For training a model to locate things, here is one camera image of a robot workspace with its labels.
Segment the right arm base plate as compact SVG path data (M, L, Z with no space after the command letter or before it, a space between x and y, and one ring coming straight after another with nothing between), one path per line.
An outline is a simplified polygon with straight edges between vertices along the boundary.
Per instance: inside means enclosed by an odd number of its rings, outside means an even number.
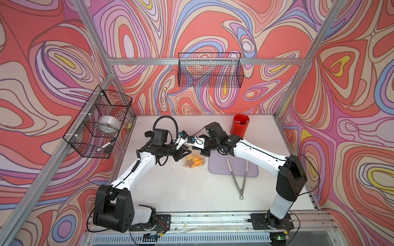
M247 222L252 223L254 230L274 230L274 231L290 231L294 229L289 213L283 219L277 219L267 213L252 213Z

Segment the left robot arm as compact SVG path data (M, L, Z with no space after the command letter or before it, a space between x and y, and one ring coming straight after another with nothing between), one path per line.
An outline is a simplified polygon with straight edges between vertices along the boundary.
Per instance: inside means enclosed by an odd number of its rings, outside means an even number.
M188 134L182 131L176 140L167 143L165 130L146 132L150 140L136 150L135 162L110 185L101 185L96 192L92 222L104 230L126 232L133 226L154 230L157 227L156 208L149 205L135 206L132 194L143 177L160 162L162 157L172 156L179 161L191 151L184 147Z

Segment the clear resealable plastic bag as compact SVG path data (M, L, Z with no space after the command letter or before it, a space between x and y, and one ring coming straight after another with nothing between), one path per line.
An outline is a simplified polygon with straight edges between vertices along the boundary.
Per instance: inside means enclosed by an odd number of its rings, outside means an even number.
M181 167L185 169L199 168L207 162L208 158L203 156L199 150L192 150L189 155L183 158Z

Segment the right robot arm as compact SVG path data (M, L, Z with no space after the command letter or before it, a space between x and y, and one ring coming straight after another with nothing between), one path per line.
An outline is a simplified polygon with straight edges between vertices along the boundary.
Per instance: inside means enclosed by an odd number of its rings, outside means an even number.
M265 214L269 228L279 229L307 182L305 170L296 155L279 155L262 149L237 134L227 134L217 122L204 127L206 135L193 136L194 149L210 156L212 151L249 161L277 179L276 196Z

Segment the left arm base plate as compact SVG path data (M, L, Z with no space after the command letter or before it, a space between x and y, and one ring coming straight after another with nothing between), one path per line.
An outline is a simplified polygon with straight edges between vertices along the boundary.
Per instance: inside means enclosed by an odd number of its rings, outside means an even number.
M169 231L171 223L170 214L158 214L151 218L147 223L139 223L132 225L131 232L160 232L164 233Z

